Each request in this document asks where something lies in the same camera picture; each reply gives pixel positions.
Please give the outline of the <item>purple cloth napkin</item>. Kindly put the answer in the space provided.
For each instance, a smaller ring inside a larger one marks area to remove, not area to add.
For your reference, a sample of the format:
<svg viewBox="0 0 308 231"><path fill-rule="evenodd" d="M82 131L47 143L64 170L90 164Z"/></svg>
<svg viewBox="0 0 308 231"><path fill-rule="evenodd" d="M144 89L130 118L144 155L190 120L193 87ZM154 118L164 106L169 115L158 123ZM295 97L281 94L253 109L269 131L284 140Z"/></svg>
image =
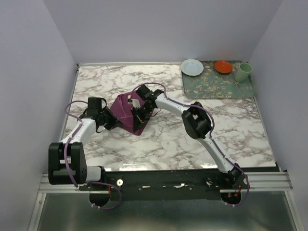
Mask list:
<svg viewBox="0 0 308 231"><path fill-rule="evenodd" d="M133 116L131 113L132 105L128 104L128 96L130 93L120 94L115 99L114 103L112 104L110 110L114 114L114 116L123 123L121 126L122 129L140 136L142 132L134 132L133 131ZM132 96L135 99L139 99L140 104L143 103L141 98L135 93L135 91L132 93Z"/></svg>

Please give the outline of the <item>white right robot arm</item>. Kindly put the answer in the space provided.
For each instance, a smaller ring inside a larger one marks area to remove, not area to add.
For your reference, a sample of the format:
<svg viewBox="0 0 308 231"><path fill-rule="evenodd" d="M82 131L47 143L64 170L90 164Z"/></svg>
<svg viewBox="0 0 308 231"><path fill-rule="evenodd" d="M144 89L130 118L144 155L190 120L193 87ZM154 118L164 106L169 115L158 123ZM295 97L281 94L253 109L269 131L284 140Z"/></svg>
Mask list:
<svg viewBox="0 0 308 231"><path fill-rule="evenodd" d="M128 94L127 102L132 104L133 130L144 127L154 109L163 109L180 116L186 133L199 141L214 159L221 172L222 185L228 189L237 185L243 171L224 153L222 144L214 137L215 121L212 115L199 102L180 102L168 97L165 90L151 91L147 85L148 83L139 85Z"/></svg>

